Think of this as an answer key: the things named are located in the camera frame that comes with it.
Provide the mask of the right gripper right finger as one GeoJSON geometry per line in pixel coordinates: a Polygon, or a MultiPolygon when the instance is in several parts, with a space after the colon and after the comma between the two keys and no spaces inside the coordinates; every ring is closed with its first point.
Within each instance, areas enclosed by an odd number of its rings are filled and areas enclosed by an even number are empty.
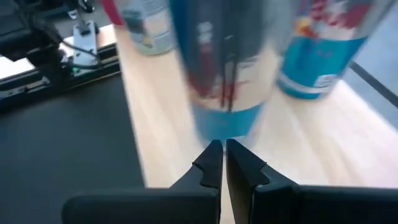
{"type": "Polygon", "coordinates": [[[236,223],[397,224],[397,190],[299,185],[234,139],[226,175],[236,223]]]}

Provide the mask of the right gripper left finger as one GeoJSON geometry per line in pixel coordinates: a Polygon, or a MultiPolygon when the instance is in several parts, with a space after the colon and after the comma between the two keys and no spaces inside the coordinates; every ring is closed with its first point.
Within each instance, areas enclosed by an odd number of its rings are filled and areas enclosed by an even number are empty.
{"type": "Polygon", "coordinates": [[[169,188],[101,189],[68,199],[65,224],[219,223],[223,145],[213,140],[169,188]]]}

